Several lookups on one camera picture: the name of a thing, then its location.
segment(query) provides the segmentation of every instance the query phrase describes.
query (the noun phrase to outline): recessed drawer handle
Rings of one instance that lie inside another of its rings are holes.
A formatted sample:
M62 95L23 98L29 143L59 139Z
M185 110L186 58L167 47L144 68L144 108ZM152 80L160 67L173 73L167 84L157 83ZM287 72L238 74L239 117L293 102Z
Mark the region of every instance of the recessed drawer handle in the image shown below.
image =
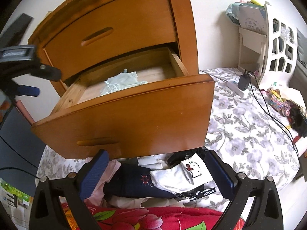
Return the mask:
M117 144L117 141L114 141L110 137L98 137L89 140L79 140L77 144L79 146L96 146L96 145L107 145L107 144Z
M99 30L93 34L91 34L90 36L84 38L81 42L81 46L87 46L103 37L106 37L110 34L112 34L114 31L114 28L112 27L105 27L104 29L102 30Z

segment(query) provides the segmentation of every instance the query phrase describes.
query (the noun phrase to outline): metal screw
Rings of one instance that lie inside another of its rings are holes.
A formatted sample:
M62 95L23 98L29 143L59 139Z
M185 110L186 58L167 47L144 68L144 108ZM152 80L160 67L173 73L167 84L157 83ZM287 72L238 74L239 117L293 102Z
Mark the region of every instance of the metal screw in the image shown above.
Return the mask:
M68 174L68 178L75 178L77 176L77 173L76 172L70 172Z
M267 179L268 179L269 182L273 182L274 181L274 178L271 177L270 175L267 176Z
M246 175L242 172L238 173L238 177L241 178L241 179L245 179L246 178Z
M41 178L40 178L40 181L41 181L41 182L45 182L45 181L47 181L47 176L43 176L43 177L41 177Z

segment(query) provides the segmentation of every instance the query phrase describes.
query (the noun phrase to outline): white power strip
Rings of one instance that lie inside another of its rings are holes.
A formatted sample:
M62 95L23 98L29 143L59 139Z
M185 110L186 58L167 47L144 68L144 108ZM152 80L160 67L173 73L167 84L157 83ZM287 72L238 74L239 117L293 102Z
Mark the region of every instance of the white power strip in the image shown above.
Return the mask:
M238 94L241 98L246 98L249 94L249 90L246 89L245 91L242 91L238 88L238 82L234 79L230 79L227 81L227 87L231 89L233 92Z

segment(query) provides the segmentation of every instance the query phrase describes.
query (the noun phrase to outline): floral bedsheet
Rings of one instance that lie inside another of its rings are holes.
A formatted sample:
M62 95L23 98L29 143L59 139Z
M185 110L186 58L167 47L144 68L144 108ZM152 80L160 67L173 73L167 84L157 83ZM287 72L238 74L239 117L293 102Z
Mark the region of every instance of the floral bedsheet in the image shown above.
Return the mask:
M277 189L281 190L289 184L299 169L299 162L290 139L268 117L256 102L251 93L247 98L241 98L231 91L225 80L239 80L242 74L236 68L218 68L202 70L199 73L209 73L215 80L214 99L211 110L210 124L205 140L205 147L215 150L225 163L230 164L236 172L244 172L249 178L263 179L271 175ZM253 86L254 93L265 108L260 92ZM271 106L270 113L276 118L281 117ZM79 169L84 160L64 159L58 153L46 146L37 176L48 176L51 179L63 178L68 173ZM216 187L214 181L205 185ZM252 199L248 200L246 219ZM188 207L208 207L224 211L228 200L219 191L202 199L188 203Z

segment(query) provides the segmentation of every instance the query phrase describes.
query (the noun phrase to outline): power cord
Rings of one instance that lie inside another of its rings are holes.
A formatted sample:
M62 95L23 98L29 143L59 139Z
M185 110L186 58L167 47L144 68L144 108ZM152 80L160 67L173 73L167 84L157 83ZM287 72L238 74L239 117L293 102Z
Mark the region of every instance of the power cord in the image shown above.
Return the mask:
M1 170L19 170L19 171L25 172L25 173L27 173L27 174L29 174L29 175L31 175L31 176L33 176L33 177L35 177L35 178L39 179L37 176L35 176L35 175L33 175L33 174L29 173L28 171L25 171L25 170L23 170L23 169L19 169L19 168L14 168L14 167L4 167L4 168L0 168L0 171L1 171Z
M20 155L16 150L14 150L3 138L2 136L0 136L0 138L7 144L7 146L12 150L14 151L18 156L20 156L22 159L24 159L27 163L31 164L34 168L37 168L34 164L32 164L31 162L29 162L27 159L25 159L22 155Z
M259 84L258 84L256 75L255 75L253 72L251 72L251 71L246 71L246 72L254 76L255 81L256 81L256 84L257 84L257 88L258 88L259 91L260 91L260 88L259 88ZM291 134L291 132L289 131L289 129L288 129L282 122L280 122L279 120L277 120L276 118L274 118L274 117L270 114L270 110L269 110L269 108L268 108L267 102L266 102L266 100L265 100L265 98L264 98L262 92L260 91L261 96L262 96L262 98L263 98L263 100L264 100L264 103L265 103L265 105L266 105L266 107L267 107L268 112L266 112L266 110L262 107L262 105L259 103L258 99L256 98L256 96L255 96L255 94L254 94L254 90L253 90L252 84L251 84L251 91L252 91L252 93L253 93L253 96L254 96L255 100L257 101L257 103L259 104L259 106L261 107L261 109L265 112L265 114L268 115L268 116L269 116L269 117L270 117L270 118L271 118L271 119L282 129L282 131L287 135L287 137L289 137L289 139L291 140L293 149L295 150L295 153L296 153L296 155L297 155L297 159L298 159L298 161L300 161L300 160L299 160L299 155L298 155L297 147L296 147L296 145L295 145L295 143L294 143L294 139L293 139L292 134ZM289 134L290 134L291 137L290 137L290 136L286 133L286 131L279 125L279 123L280 123L285 129L287 129L287 131L289 132Z

